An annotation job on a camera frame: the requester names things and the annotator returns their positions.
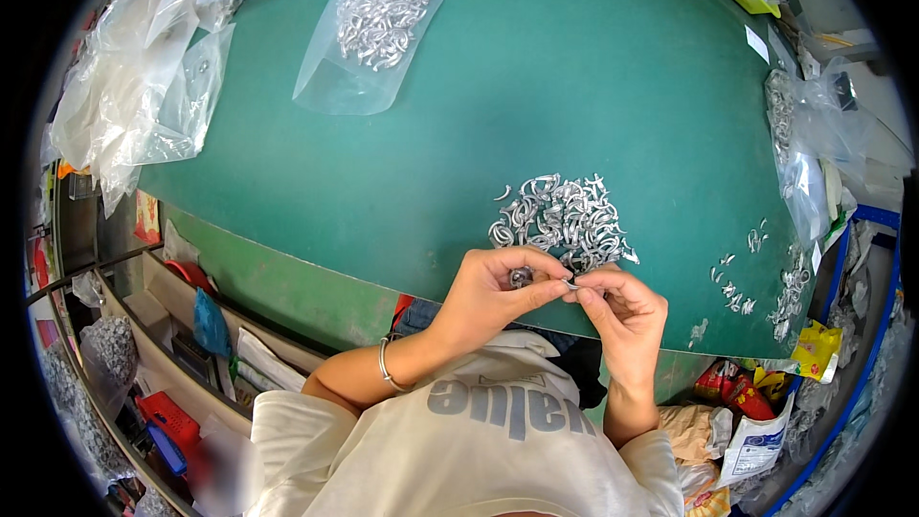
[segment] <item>black object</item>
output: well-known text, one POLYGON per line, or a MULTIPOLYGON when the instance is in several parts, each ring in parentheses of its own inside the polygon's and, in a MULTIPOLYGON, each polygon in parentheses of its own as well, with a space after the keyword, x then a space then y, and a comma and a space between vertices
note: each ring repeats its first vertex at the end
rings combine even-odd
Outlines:
POLYGON ((217 366, 214 356, 202 348, 190 333, 179 330, 173 336, 173 353, 178 361, 185 363, 198 378, 218 390, 217 366))

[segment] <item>red snack bag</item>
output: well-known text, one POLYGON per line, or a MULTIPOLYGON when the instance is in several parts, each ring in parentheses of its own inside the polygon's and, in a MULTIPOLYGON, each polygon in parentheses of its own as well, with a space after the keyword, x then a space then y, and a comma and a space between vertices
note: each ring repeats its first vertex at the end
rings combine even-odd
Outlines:
POLYGON ((718 360, 702 373, 693 385, 696 396, 718 401, 724 395, 724 380, 727 375, 736 374, 738 368, 727 360, 718 360))
POLYGON ((759 392, 759 389, 753 386, 752 379, 745 374, 726 380, 721 396, 724 403, 737 406, 750 419, 756 421, 775 419, 775 413, 772 412, 768 400, 759 392))

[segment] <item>pile of metal parts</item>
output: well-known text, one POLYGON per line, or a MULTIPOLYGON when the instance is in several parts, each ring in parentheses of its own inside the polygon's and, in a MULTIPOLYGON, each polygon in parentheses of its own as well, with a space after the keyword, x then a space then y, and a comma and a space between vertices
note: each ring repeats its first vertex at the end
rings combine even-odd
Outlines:
POLYGON ((760 235, 759 233, 763 231, 764 225, 765 225, 765 218, 760 220, 759 230, 757 230, 756 228, 753 228, 752 230, 750 230, 750 233, 747 234, 747 247, 750 249, 750 253, 752 254, 759 251, 759 249, 763 247, 763 242, 769 239, 768 234, 763 233, 763 235, 760 235))
POLYGON ((427 14, 431 0, 342 0, 338 5, 338 44, 342 57, 352 50, 358 64, 396 66, 415 40, 412 29, 427 14))
POLYGON ((791 320, 801 311, 800 296, 804 286, 810 281, 810 270, 804 267, 804 252, 799 251, 795 256, 794 267, 791 271, 782 271, 782 282, 785 287, 782 294, 775 300, 775 311, 769 312, 765 318, 772 322, 775 341, 785 339, 791 320))
MULTIPOLYGON (((734 254, 726 254, 723 258, 720 259, 719 263, 723 266, 730 265, 730 261, 734 259, 734 254)), ((724 275, 723 271, 718 271, 715 266, 712 266, 708 271, 708 279, 714 281, 715 283, 720 283, 721 276, 724 275)), ((748 297, 743 300, 743 293, 737 293, 737 286, 734 285, 733 281, 728 280, 725 285, 721 286, 721 293, 724 293, 724 296, 728 298, 728 303, 725 304, 730 311, 736 313, 741 312, 744 316, 749 316, 752 314, 752 307, 756 304, 756 300, 748 297)))
MULTIPOLYGON (((495 201, 508 198, 511 187, 495 201)), ((562 264, 575 275, 605 263, 627 259, 639 263, 635 248, 619 228, 616 207, 607 200, 603 178, 561 181, 557 173, 523 182, 518 196, 499 211, 504 216, 488 228, 494 247, 532 245, 543 251, 563 248, 562 264)))
POLYGON ((775 69, 765 80, 766 116, 772 130, 772 144, 775 159, 781 165, 788 163, 788 147, 791 143, 791 112, 794 99, 791 96, 791 78, 784 70, 775 69))

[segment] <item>white label card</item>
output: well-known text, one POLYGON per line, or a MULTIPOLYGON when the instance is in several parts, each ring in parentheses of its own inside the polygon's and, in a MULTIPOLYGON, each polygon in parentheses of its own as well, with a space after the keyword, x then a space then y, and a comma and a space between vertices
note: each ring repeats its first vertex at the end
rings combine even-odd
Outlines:
POLYGON ((750 47, 756 51, 757 54, 763 57, 766 64, 769 64, 769 49, 765 46, 763 39, 759 37, 758 34, 752 31, 752 29, 746 24, 743 28, 747 29, 747 43, 750 47))

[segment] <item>person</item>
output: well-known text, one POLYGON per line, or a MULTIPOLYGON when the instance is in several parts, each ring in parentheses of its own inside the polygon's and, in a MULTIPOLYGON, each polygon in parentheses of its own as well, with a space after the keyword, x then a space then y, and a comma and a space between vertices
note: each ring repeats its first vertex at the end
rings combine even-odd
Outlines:
POLYGON ((535 247, 471 250, 430 326, 330 357, 256 398, 265 481, 247 517, 683 515, 654 366, 666 300, 608 264, 573 279, 535 247), (534 283, 512 290, 528 265, 534 283), (562 298, 600 335, 603 428, 519 316, 562 298))

